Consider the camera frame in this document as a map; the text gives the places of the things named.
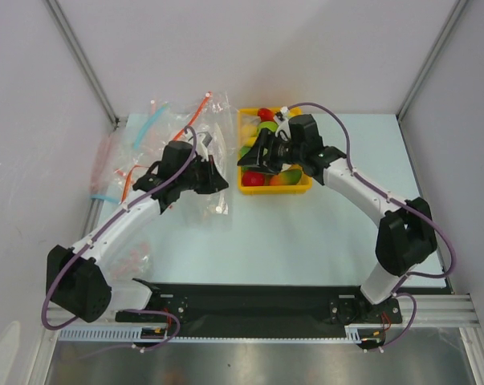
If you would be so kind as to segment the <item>green lettuce toy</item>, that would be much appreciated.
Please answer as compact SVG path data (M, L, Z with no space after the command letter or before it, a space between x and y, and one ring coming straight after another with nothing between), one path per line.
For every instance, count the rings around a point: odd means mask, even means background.
M241 164L253 164L257 160L258 149L242 147L239 151L240 159L238 160Z

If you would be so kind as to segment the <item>red pomegranate toy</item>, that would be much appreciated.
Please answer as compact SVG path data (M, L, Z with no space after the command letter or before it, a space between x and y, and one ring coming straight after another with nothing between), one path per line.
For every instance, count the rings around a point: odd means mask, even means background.
M242 174L242 185L244 187L260 187L264 186L266 177L260 172L245 171Z

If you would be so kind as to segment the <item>white dotted zip bag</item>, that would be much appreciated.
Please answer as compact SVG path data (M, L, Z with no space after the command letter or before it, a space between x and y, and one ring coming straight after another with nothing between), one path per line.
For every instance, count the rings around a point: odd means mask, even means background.
M207 91L188 125L197 136L197 165L205 186L187 193L180 210L187 224L222 227L234 213L234 112L225 92Z

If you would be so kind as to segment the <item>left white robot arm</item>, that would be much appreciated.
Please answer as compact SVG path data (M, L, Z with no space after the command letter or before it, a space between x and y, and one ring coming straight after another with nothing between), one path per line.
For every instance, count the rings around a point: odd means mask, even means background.
M47 318L50 303L85 322L94 322L110 310L133 310L145 321L157 318L161 300L143 282L116 278L111 271L114 257L183 192L210 195L228 186L212 154L184 141L169 142L161 159L136 180L125 200L101 225L73 246L56 245L49 252L43 325L51 327Z

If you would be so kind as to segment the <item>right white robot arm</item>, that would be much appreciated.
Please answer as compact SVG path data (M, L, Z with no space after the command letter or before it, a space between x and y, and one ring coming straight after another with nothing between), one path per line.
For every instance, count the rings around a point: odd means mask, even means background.
M395 198L364 180L347 152L327 146L315 118L279 114L275 131L260 128L238 167L277 175L287 165L298 165L310 178L339 193L366 214L377 227L376 266L360 287L356 315L373 322L384 312L383 301L398 290L410 270L437 249L429 204Z

